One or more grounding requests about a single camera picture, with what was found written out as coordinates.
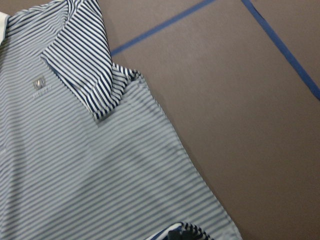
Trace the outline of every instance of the embroidered logo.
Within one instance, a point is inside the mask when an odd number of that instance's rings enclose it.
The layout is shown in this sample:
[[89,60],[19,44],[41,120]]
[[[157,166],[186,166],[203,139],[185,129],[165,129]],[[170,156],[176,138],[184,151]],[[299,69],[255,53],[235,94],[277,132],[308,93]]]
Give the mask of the embroidered logo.
[[52,88],[51,85],[46,86],[45,76],[40,76],[36,80],[34,80],[33,87],[35,88],[35,90],[37,90],[37,92],[33,94],[33,99],[41,97],[45,93],[49,92]]
[[33,81],[33,86],[34,86],[35,90],[40,90],[44,86],[46,86],[45,76],[41,76],[41,77],[37,78],[36,80],[34,80]]

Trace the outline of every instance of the blue tape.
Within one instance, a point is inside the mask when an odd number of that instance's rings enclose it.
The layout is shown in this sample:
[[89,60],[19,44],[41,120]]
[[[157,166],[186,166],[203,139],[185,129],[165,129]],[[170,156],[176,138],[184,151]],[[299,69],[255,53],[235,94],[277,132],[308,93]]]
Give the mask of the blue tape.
[[111,51],[111,55],[117,55],[121,53],[122,51],[132,47],[133,45],[145,40],[146,38],[150,37],[151,35],[169,27],[170,25],[180,21],[181,19],[189,16],[190,14],[193,14],[194,12],[198,11],[199,9],[202,9],[203,7],[213,3],[215,0],[204,0],[201,1],[200,3],[188,8],[187,10],[179,13],[178,15],[170,18],[169,20],[164,21],[163,23],[155,26],[154,28],[142,33],[141,35],[135,37],[134,39],[126,42],[125,44],[115,48],[114,50]]
[[316,83],[312,80],[309,74],[304,70],[295,56],[290,52],[284,42],[278,37],[272,27],[268,24],[268,22],[261,16],[261,14],[256,10],[254,5],[250,0],[241,0],[245,7],[249,10],[249,12],[253,15],[255,20],[260,24],[263,30],[268,34],[270,39],[276,45],[276,47],[280,50],[280,52],[284,55],[287,61],[291,64],[294,70],[299,74],[302,81],[307,85],[312,94],[320,100],[320,89],[316,85]]

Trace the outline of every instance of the shirt collar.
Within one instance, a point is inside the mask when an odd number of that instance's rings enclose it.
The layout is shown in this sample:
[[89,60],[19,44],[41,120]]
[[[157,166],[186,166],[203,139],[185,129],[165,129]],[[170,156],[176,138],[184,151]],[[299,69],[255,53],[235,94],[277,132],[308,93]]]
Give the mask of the shirt collar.
[[95,120],[108,115],[124,94],[131,70],[113,64],[96,0],[64,0],[67,21],[40,57]]

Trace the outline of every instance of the brown floor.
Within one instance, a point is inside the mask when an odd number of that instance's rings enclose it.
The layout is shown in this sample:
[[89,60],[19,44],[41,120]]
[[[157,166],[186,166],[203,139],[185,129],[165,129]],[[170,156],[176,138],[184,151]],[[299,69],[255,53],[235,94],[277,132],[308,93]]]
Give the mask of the brown floor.
[[[47,0],[1,0],[8,14]],[[111,49],[201,0],[100,0]],[[320,86],[319,0],[252,0]],[[240,0],[121,52],[245,240],[320,239],[320,102]]]

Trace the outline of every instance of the polo shirt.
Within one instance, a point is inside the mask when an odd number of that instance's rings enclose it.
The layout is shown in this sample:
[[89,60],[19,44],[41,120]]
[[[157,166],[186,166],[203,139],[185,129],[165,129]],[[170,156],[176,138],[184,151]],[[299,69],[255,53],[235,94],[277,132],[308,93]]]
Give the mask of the polo shirt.
[[8,18],[0,102],[0,239],[166,239],[179,222],[241,239],[143,75],[113,63],[96,0]]

